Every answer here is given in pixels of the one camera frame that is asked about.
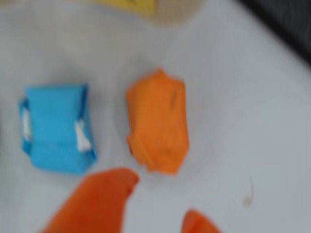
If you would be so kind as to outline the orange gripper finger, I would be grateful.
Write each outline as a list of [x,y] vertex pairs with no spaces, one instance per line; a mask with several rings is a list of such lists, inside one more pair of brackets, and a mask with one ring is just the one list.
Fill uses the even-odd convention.
[[182,233],[220,233],[218,227],[204,214],[195,209],[186,212],[183,223]]
[[139,176],[128,168],[88,175],[44,228],[45,233],[120,233]]

